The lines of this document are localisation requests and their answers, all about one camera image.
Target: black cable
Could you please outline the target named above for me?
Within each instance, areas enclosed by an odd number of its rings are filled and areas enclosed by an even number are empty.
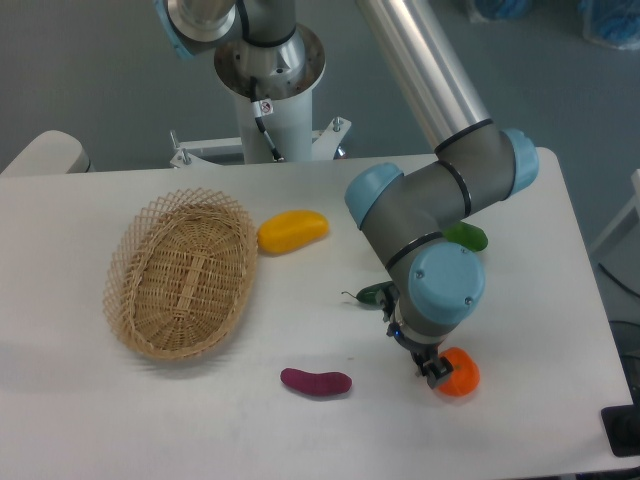
[[[257,93],[258,79],[256,77],[251,77],[249,79],[249,81],[250,81],[249,100],[251,101],[251,103],[258,102],[259,101],[258,100],[258,93]],[[273,140],[271,139],[271,135],[269,135],[269,132],[267,132],[267,128],[264,126],[264,122],[262,121],[262,117],[256,116],[255,120],[256,120],[256,125],[258,126],[258,130],[260,130],[260,133],[262,133],[262,135],[264,136],[265,140],[267,141],[267,145],[269,146],[269,149],[271,150],[271,154],[273,155],[273,159],[276,162],[283,162],[284,161],[284,157],[280,154],[280,152],[276,148],[276,145],[273,143]]]
[[[640,327],[640,323],[631,322],[629,320],[609,320],[609,323],[619,323],[621,325],[632,325],[634,327]]]
[[[618,280],[616,277],[613,276],[613,274],[607,270],[605,268],[604,265],[602,265],[601,263],[598,264],[598,267],[600,268],[600,270],[602,270],[602,273],[604,273],[607,277],[609,277],[609,279],[615,283],[616,285],[618,285],[622,290],[624,290],[625,292],[627,292],[629,295],[633,295],[636,298],[640,298],[640,293],[630,289],[629,287],[627,287],[624,283],[622,283],[620,280]]]

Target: yellow pepper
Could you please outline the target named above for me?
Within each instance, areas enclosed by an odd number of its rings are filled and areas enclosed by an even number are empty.
[[[289,210],[264,222],[258,229],[258,246],[268,253],[296,250],[325,236],[328,220],[311,210]]]

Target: silver tube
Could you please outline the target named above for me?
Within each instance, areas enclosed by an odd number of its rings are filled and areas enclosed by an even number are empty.
[[[168,0],[167,11],[175,27],[197,42],[223,37],[236,17],[235,0]]]
[[[428,0],[357,0],[433,148],[489,118]]]

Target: orange tomato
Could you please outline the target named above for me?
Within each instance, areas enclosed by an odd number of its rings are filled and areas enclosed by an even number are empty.
[[[473,392],[480,383],[480,369],[469,354],[461,348],[453,347],[444,351],[442,356],[453,365],[453,373],[438,390],[452,397],[463,397]]]

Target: white chair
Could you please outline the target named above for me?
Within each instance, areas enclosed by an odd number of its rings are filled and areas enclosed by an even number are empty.
[[[0,173],[0,178],[95,171],[78,140],[50,130],[35,138]]]
[[[589,247],[589,256],[604,255],[640,222],[640,170],[631,175],[635,195],[622,207]]]

